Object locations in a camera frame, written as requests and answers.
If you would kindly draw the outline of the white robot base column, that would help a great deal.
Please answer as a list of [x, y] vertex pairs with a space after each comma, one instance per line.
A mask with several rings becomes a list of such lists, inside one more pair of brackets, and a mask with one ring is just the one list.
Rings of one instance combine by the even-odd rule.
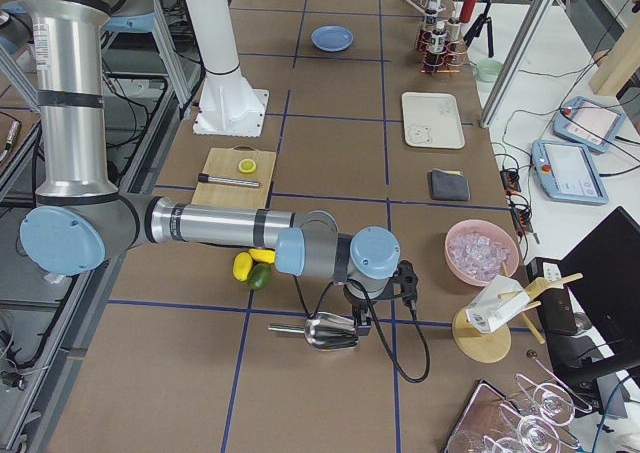
[[243, 76], [228, 0], [186, 0], [205, 80], [194, 132], [199, 135], [258, 137], [269, 92]]

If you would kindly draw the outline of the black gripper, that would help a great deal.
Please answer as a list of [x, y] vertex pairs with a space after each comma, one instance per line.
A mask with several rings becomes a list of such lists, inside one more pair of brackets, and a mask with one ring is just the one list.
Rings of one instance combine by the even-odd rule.
[[400, 299], [412, 313], [415, 313], [417, 284], [418, 278], [413, 265], [407, 260], [400, 261], [395, 272], [387, 279], [372, 279], [355, 270], [344, 286], [344, 295], [352, 306], [357, 335], [367, 336], [371, 329], [373, 314], [367, 298], [371, 304]]

